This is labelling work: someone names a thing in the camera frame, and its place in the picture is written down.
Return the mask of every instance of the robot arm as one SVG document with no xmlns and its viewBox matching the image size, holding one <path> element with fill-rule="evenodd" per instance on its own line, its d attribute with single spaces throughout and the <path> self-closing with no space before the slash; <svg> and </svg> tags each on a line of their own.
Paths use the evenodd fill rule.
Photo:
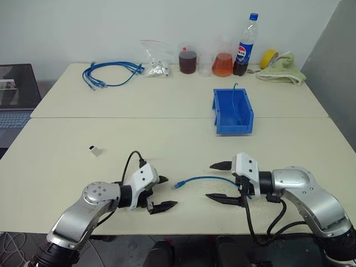
<svg viewBox="0 0 356 267">
<path fill-rule="evenodd" d="M 214 164 L 214 169 L 229 169 L 236 177 L 236 184 L 242 185 L 241 194 L 284 197 L 291 201 L 308 224 L 313 234 L 334 266 L 356 266 L 356 231 L 339 201 L 322 189 L 310 171 L 301 167 L 287 167 L 272 172 L 260 171 L 256 160 L 246 153 L 237 154 L 231 165 L 226 162 Z M 230 204 L 232 198 L 221 194 L 214 199 Z M 234 205 L 244 206 L 239 198 L 233 198 Z"/>
<path fill-rule="evenodd" d="M 99 222 L 100 217 L 107 212 L 112 214 L 118 207 L 146 207 L 150 214 L 155 214 L 175 206 L 176 201 L 154 205 L 150 200 L 152 188 L 167 180 L 152 165 L 144 164 L 127 185 L 106 182 L 87 185 L 78 201 L 57 220 L 47 235 L 47 243 L 25 266 L 67 267 L 77 263 L 79 251 L 94 229 L 108 218 Z"/>
</svg>

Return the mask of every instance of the white cable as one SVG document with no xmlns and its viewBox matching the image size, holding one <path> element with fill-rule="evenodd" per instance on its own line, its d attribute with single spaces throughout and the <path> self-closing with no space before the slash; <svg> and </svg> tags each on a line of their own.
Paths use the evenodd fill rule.
<svg viewBox="0 0 356 267">
<path fill-rule="evenodd" d="M 15 243 L 14 239 L 16 238 L 16 236 L 22 235 L 23 236 L 23 241 L 21 243 L 21 245 L 17 246 L 17 244 Z M 6 243 L 7 240 L 7 236 L 10 237 L 10 240 L 8 243 Z M 7 250 L 7 248 L 9 247 L 9 245 L 11 244 L 11 242 L 13 242 L 13 245 L 15 247 L 14 250 Z M 9 255 L 7 255 L 7 257 L 1 261 L 0 263 L 0 267 L 3 267 L 5 262 L 15 253 L 18 253 L 20 255 L 20 257 L 22 258 L 22 261 L 17 265 L 17 267 L 20 267 L 23 265 L 23 263 L 26 263 L 26 259 L 25 259 L 25 253 L 23 252 L 23 250 L 20 250 L 21 247 L 25 244 L 26 242 L 26 235 L 23 233 L 18 233 L 15 234 L 13 237 L 9 234 L 9 233 L 5 233 L 5 239 L 4 239 L 4 244 L 3 244 L 3 251 L 0 254 L 0 258 L 2 257 L 2 255 L 4 253 L 9 253 Z"/>
<path fill-rule="evenodd" d="M 101 257 L 100 257 L 100 255 L 99 255 L 98 251 L 96 250 L 96 248 L 94 247 L 93 243 L 91 243 L 90 240 L 89 240 L 89 244 L 91 245 L 91 247 L 92 247 L 93 250 L 95 251 L 96 255 L 98 256 L 98 258 L 99 258 L 99 260 L 100 260 L 102 266 L 105 267 L 105 264 L 104 264 L 103 260 L 101 259 Z"/>
</svg>

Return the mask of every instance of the laptop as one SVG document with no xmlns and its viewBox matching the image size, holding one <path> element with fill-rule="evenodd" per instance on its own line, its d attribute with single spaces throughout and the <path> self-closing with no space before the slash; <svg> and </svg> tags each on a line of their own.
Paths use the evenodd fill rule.
<svg viewBox="0 0 356 267">
<path fill-rule="evenodd" d="M 10 147 L 40 101 L 31 64 L 0 65 L 0 148 Z"/>
</svg>

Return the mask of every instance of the yellow tape roll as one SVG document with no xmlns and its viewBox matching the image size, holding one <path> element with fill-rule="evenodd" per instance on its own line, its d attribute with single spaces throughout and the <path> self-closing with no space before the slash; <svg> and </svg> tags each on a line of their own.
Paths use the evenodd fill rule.
<svg viewBox="0 0 356 267">
<path fill-rule="evenodd" d="M 267 50 L 261 59 L 260 67 L 267 68 L 268 65 L 272 64 L 277 57 L 278 57 L 277 51 Z"/>
</svg>

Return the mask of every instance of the white table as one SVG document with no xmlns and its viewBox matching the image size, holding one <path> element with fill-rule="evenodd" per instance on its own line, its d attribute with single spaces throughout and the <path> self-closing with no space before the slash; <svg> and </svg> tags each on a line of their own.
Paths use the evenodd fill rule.
<svg viewBox="0 0 356 267">
<path fill-rule="evenodd" d="M 92 144 L 103 149 L 99 157 L 88 151 Z M 156 215 L 119 209 L 95 234 L 248 233 L 244 209 L 205 197 L 214 192 L 236 196 L 229 183 L 201 180 L 172 189 L 175 182 L 197 175 L 232 179 L 229 172 L 209 166 L 242 151 L 258 160 L 261 170 L 290 165 L 309 169 L 356 221 L 356 154 L 329 118 L 256 118 L 253 134 L 240 137 L 217 137 L 210 118 L 35 118 L 0 160 L 0 230 L 48 232 L 88 183 L 120 179 L 134 149 L 170 179 L 154 188 L 153 201 L 179 203 Z M 137 162 L 131 163 L 128 175 Z M 281 209 L 265 200 L 250 207 L 257 233 L 265 232 Z M 288 202 L 277 228 L 300 219 Z"/>
<path fill-rule="evenodd" d="M 136 118 L 213 118 L 214 88 L 232 88 L 239 83 L 247 90 L 254 115 L 262 117 L 327 117 L 306 84 L 271 83 L 246 74 L 239 77 L 186 75 L 171 66 L 170 78 L 135 76 L 121 87 L 92 91 L 82 80 L 89 64 L 71 64 L 32 118 L 45 117 L 136 117 Z M 124 67 L 100 68 L 93 75 L 107 83 L 119 83 L 131 73 Z"/>
</svg>

